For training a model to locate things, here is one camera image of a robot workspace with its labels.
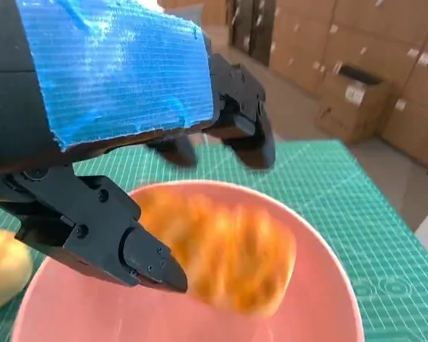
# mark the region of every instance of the stacked cardboard boxes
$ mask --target stacked cardboard boxes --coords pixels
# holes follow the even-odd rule
[[[335,0],[277,0],[270,68],[310,93],[322,82]]]
[[[383,80],[354,94],[387,84],[386,103],[350,103],[361,82],[337,74],[346,65]],[[428,166],[428,0],[277,0],[270,68],[320,99],[317,124],[333,136],[351,143],[374,127]]]
[[[428,41],[382,136],[428,167]]]

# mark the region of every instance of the pink bowl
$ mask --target pink bowl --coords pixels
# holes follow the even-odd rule
[[[181,294],[90,279],[47,258],[24,297],[13,342],[361,342],[360,310],[341,263],[304,219],[258,192],[220,182],[149,185],[203,193],[227,205],[266,208],[291,229],[297,258],[278,312],[268,320],[212,309]]]

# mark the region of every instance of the robotic arm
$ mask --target robotic arm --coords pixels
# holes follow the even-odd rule
[[[0,1],[0,15],[8,18],[0,22],[8,34],[0,40],[0,58],[10,48],[6,42],[21,50],[0,62],[0,208],[20,220],[16,238],[88,276],[185,292],[186,276],[170,249],[138,223],[140,207],[105,176],[76,176],[72,163],[146,144],[167,161],[190,167],[196,156],[188,134],[202,132],[221,139],[248,167],[268,169],[275,148],[263,87],[243,66],[212,54],[206,39],[212,120],[187,130],[147,132],[62,152],[49,129],[29,47],[11,2]],[[10,18],[16,19],[12,25]]]

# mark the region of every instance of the door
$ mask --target door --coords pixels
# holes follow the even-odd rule
[[[233,46],[249,54],[253,29],[254,0],[236,0],[232,19]]]
[[[276,0],[255,0],[249,52],[252,58],[265,66],[270,64],[275,10]]]

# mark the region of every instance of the bread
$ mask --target bread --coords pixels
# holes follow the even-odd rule
[[[0,230],[0,307],[22,291],[32,266],[29,249],[13,233]]]
[[[249,316],[277,311],[295,264],[287,227],[260,208],[227,209],[204,195],[154,189],[134,199],[140,223],[171,248],[187,274],[191,296]]]

